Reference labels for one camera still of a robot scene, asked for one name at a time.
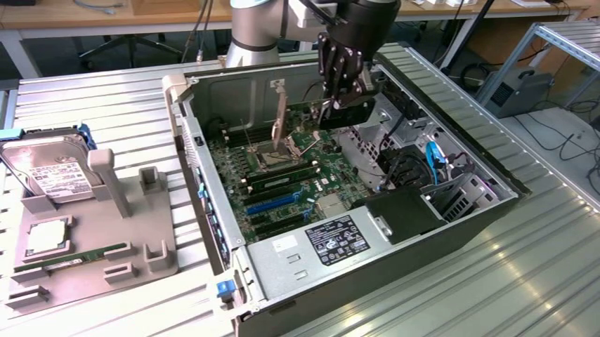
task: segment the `blue expansion slot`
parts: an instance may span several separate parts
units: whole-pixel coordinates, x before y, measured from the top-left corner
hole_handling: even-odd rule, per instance
[[[282,197],[270,202],[266,202],[264,204],[248,207],[246,210],[247,215],[251,216],[252,214],[262,213],[262,212],[267,211],[268,209],[275,209],[280,206],[284,206],[287,204],[296,202],[298,199],[300,198],[302,191],[303,190],[299,190],[298,192],[294,192],[291,195],[288,195],[286,197]]]

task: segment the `hard drive label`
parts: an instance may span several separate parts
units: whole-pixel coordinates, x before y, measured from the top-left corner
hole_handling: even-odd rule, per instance
[[[77,162],[29,168],[32,179],[51,198],[68,197],[92,190]]]
[[[304,232],[323,265],[333,265],[370,248],[350,216],[323,223]]]

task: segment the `metal table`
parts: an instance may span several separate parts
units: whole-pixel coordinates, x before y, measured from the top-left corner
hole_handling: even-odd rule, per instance
[[[589,84],[597,79],[600,74],[600,21],[597,19],[590,19],[573,22],[534,23],[522,36],[498,73],[485,82],[484,87],[477,93],[477,101],[481,105],[485,106],[492,98],[506,73],[517,63],[522,52],[529,48],[529,44],[534,37],[542,38],[550,45],[560,48],[566,54],[573,56],[594,70],[594,74],[574,90],[565,106],[577,99]],[[540,53],[538,57],[532,61],[532,64],[536,64],[537,60],[541,60],[548,51],[549,50],[546,49],[544,53]]]
[[[477,102],[411,50],[383,54],[532,190],[532,196],[457,252],[349,303],[288,336],[514,336],[600,332],[597,203],[564,178]],[[314,53],[284,59],[314,57]],[[21,81],[15,126],[84,119],[101,146],[116,148],[117,174],[143,165],[168,171],[182,272],[107,296],[1,320],[1,334],[230,336],[206,297],[211,270],[174,158],[160,77],[212,62]],[[17,185],[5,178],[0,205],[2,274],[9,268]]]

